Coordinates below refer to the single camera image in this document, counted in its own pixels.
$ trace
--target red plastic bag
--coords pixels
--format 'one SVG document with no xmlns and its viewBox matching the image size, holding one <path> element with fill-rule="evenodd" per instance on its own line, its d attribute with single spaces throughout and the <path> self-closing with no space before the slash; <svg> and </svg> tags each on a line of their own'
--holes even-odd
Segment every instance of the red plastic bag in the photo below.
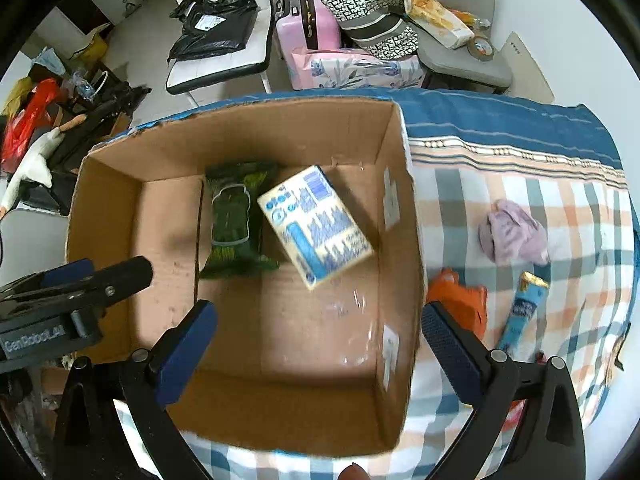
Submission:
<svg viewBox="0 0 640 480">
<path fill-rule="evenodd" d="M 27 152 L 34 130 L 45 124 L 51 125 L 46 108 L 59 97 L 60 88 L 55 79 L 45 79 L 39 82 L 27 107 L 7 124 L 2 143 L 2 158 L 0 158 L 0 167 L 4 171 L 15 173 Z"/>
</svg>

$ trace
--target barcode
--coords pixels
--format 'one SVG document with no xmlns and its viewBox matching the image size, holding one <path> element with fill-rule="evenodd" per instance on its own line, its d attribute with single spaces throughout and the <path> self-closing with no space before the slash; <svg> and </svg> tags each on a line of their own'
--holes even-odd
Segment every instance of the barcode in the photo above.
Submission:
<svg viewBox="0 0 640 480">
<path fill-rule="evenodd" d="M 331 196 L 331 191 L 329 191 L 324 181 L 324 177 L 319 171 L 312 171 L 311 173 L 305 175 L 305 182 L 309 186 L 311 193 L 313 193 L 318 202 L 320 202 L 324 198 Z"/>
</svg>

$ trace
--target screw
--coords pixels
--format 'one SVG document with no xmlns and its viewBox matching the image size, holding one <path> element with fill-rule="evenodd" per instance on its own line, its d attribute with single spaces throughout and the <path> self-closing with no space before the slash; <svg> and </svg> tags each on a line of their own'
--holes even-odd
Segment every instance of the screw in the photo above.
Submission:
<svg viewBox="0 0 640 480">
<path fill-rule="evenodd" d="M 489 355 L 491 356 L 491 359 L 493 359 L 497 363 L 503 363 L 507 360 L 507 354 L 497 348 L 495 350 L 491 350 L 491 353 Z"/>
<path fill-rule="evenodd" d="M 89 364 L 89 359 L 85 356 L 80 356 L 78 359 L 74 361 L 74 368 L 76 370 L 82 370 Z"/>
<path fill-rule="evenodd" d="M 553 368 L 557 368 L 558 370 L 562 370 L 564 368 L 564 361 L 562 360 L 561 357 L 558 357 L 557 355 L 554 355 L 551 358 L 551 365 Z"/>
<path fill-rule="evenodd" d="M 131 360 L 137 363 L 142 363 L 146 361 L 146 358 L 149 357 L 149 351 L 144 348 L 138 348 L 134 350 L 131 354 Z"/>
</svg>

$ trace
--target black and white patterned bag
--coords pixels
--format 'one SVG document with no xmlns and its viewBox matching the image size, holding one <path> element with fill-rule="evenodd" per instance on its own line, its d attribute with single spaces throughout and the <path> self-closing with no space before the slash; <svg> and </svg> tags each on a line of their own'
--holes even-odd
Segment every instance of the black and white patterned bag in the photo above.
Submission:
<svg viewBox="0 0 640 480">
<path fill-rule="evenodd" d="M 404 0 L 322 0 L 340 28 L 379 59 L 409 56 L 418 49 L 418 35 L 402 19 Z"/>
</svg>

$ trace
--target white goose toy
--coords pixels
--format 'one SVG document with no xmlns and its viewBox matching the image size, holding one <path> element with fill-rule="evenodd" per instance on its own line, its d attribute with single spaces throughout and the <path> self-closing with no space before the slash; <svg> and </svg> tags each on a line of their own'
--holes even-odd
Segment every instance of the white goose toy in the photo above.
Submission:
<svg viewBox="0 0 640 480">
<path fill-rule="evenodd" d="M 18 169 L 15 170 L 14 177 L 9 182 L 2 201 L 0 202 L 0 220 L 6 215 L 18 199 L 20 183 L 23 180 L 33 180 L 43 186 L 51 187 L 51 172 L 47 167 L 47 159 L 56 151 L 56 148 L 65 139 L 65 132 L 71 128 L 82 124 L 86 115 L 81 114 L 68 123 L 62 124 L 47 132 L 37 139 L 24 154 Z"/>
</svg>

